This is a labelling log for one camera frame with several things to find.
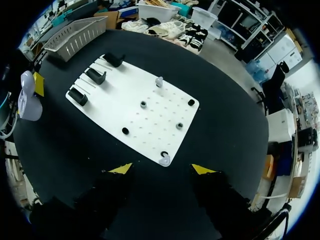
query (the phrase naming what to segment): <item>white container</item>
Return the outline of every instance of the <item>white container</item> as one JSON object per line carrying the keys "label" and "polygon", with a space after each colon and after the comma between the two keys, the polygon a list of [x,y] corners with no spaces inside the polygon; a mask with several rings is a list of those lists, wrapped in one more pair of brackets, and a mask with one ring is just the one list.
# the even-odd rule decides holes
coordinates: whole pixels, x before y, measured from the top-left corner
{"label": "white container", "polygon": [[137,4],[139,7],[139,18],[156,18],[161,23],[169,22],[174,15],[178,14],[181,7],[169,5],[169,8],[162,6],[147,5],[145,1],[141,0]]}
{"label": "white container", "polygon": [[48,55],[67,62],[86,44],[106,31],[106,16],[74,21],[54,34],[42,48]]}
{"label": "white container", "polygon": [[193,7],[193,13],[191,19],[199,24],[204,29],[209,29],[211,25],[218,20],[218,17],[212,12],[206,11],[200,7]]}

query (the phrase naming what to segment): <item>black table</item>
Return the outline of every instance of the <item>black table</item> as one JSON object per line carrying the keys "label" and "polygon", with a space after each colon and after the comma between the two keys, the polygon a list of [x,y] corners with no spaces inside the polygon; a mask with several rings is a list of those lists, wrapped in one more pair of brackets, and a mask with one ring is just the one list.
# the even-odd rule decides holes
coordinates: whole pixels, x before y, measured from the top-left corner
{"label": "black table", "polygon": [[[163,78],[200,102],[200,108],[169,167],[145,158],[82,114],[65,94],[101,54]],[[265,165],[268,122],[241,87],[199,56],[162,39],[107,30],[65,64],[45,60],[43,114],[19,120],[14,131],[24,171],[42,201],[56,196],[72,206],[103,169],[134,163],[135,178],[109,239],[217,239],[190,184],[190,164],[225,171],[243,197],[253,199]]]}

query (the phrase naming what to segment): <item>shoe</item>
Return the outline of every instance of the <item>shoe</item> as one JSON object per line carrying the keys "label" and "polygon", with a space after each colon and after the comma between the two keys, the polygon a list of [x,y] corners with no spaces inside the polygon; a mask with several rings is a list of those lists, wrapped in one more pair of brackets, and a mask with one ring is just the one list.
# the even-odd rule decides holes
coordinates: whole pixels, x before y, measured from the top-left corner
{"label": "shoe", "polygon": [[155,37],[166,37],[169,35],[169,32],[157,25],[157,26],[152,26],[149,29],[145,30],[144,34],[155,36]]}
{"label": "shoe", "polygon": [[185,24],[181,21],[169,21],[159,25],[160,28],[169,32],[165,38],[168,40],[174,40],[186,31]]}
{"label": "shoe", "polygon": [[177,39],[175,39],[174,43],[185,47],[191,42],[195,34],[196,34],[196,31],[188,31],[185,34],[182,34],[181,36],[179,36]]}
{"label": "shoe", "polygon": [[174,17],[170,21],[180,21],[184,23],[187,20],[185,16],[181,16],[179,14],[174,15]]}
{"label": "shoe", "polygon": [[145,21],[139,19],[138,21],[127,21],[121,24],[121,28],[126,31],[143,33],[145,30],[149,28]]}
{"label": "shoe", "polygon": [[200,31],[201,30],[201,26],[197,23],[193,23],[193,22],[189,22],[185,25],[185,31]]}
{"label": "shoe", "polygon": [[186,49],[198,55],[204,45],[207,36],[208,31],[206,29],[201,28],[201,30],[197,31],[196,34],[193,36],[189,45],[186,46]]}
{"label": "shoe", "polygon": [[163,22],[159,25],[160,28],[163,28],[165,30],[173,29],[176,27],[184,27],[185,24],[181,21],[168,21],[168,22]]}

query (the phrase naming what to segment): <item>white sneaker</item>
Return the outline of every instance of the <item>white sneaker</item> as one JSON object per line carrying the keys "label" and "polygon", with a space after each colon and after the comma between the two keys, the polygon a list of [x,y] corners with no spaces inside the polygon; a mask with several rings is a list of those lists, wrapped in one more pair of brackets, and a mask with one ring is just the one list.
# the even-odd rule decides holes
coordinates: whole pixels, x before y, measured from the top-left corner
{"label": "white sneaker", "polygon": [[127,21],[121,24],[121,28],[126,31],[143,33],[145,30],[149,28],[147,24],[142,19],[138,21]]}
{"label": "white sneaker", "polygon": [[168,22],[163,22],[159,25],[160,28],[165,29],[165,30],[170,30],[173,28],[179,28],[179,27],[184,27],[185,24],[181,21],[168,21]]}
{"label": "white sneaker", "polygon": [[165,37],[168,40],[174,40],[186,31],[186,25],[180,21],[163,22],[159,27],[168,31],[169,34]]}

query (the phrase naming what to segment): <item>black peg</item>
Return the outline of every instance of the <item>black peg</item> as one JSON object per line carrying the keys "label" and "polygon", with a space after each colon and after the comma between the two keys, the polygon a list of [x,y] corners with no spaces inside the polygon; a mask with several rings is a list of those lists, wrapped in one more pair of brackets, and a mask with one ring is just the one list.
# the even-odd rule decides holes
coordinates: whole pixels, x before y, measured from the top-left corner
{"label": "black peg", "polygon": [[195,100],[190,99],[190,100],[188,101],[188,105],[189,105],[189,106],[193,106],[194,104],[195,104]]}
{"label": "black peg", "polygon": [[91,78],[96,84],[100,85],[106,80],[107,72],[104,72],[104,74],[101,75],[96,70],[90,67],[88,71],[85,72],[85,75]]}
{"label": "black peg", "polygon": [[123,134],[125,134],[125,135],[128,135],[128,134],[129,134],[129,130],[128,130],[128,128],[126,128],[126,127],[122,128],[122,132],[123,132]]}
{"label": "black peg", "polygon": [[115,55],[113,55],[111,52],[107,52],[103,58],[109,63],[111,64],[114,68],[119,67],[122,62],[124,61],[126,55],[122,55],[122,57],[116,57]]}
{"label": "black peg", "polygon": [[88,98],[85,94],[82,94],[74,87],[71,88],[68,95],[72,97],[78,104],[80,104],[82,107],[87,103]]}

